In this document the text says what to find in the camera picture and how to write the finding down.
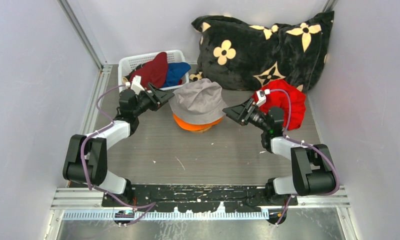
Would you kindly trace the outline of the dark red bucket hat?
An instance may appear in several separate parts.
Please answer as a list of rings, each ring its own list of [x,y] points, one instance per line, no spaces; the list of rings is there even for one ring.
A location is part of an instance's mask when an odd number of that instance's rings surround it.
[[[153,60],[146,62],[142,67],[133,70],[128,75],[128,80],[132,82],[135,76],[140,76],[140,84],[143,88],[148,88],[149,83],[156,88],[161,88],[165,84],[167,72],[167,53],[160,52]]]

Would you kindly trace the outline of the orange bucket hat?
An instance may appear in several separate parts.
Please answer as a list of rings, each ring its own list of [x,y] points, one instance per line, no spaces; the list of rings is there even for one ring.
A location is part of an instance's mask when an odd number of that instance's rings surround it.
[[[186,131],[196,131],[196,130],[200,130],[200,129],[204,129],[204,128],[208,128],[208,127],[213,127],[217,124],[219,124],[224,118],[221,117],[216,121],[213,121],[211,123],[206,123],[206,124],[192,124],[192,123],[187,123],[185,121],[183,121],[182,119],[180,119],[179,117],[177,117],[174,113],[172,114],[172,117],[174,119],[174,121],[176,122],[176,124],[182,128],[183,130]]]

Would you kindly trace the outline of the grey bucket hat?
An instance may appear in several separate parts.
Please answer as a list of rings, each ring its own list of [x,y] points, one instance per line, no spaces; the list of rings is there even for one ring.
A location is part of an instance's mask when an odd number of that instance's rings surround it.
[[[169,105],[172,113],[185,123],[211,124],[224,117],[223,109],[228,106],[222,90],[217,82],[202,78],[174,90]]]

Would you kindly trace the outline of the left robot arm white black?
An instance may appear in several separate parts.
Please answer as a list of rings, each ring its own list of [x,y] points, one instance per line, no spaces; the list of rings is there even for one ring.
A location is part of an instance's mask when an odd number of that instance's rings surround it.
[[[116,143],[132,136],[139,126],[139,116],[157,111],[174,97],[173,92],[161,90],[151,83],[139,92],[125,89],[120,92],[117,114],[105,127],[89,134],[75,134],[69,140],[62,175],[65,180],[86,184],[114,195],[121,206],[134,200],[130,180],[117,176],[108,169],[108,150]]]

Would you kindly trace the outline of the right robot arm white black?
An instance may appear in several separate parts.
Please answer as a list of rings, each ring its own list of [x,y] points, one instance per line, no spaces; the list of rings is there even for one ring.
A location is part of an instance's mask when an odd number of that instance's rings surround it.
[[[226,107],[223,112],[241,126],[252,124],[261,129],[262,147],[291,162],[291,175],[270,178],[266,183],[265,198],[269,204],[279,205],[286,195],[331,195],[339,190],[339,179],[328,147],[288,137],[284,132],[283,109],[271,107],[264,113],[251,98]]]

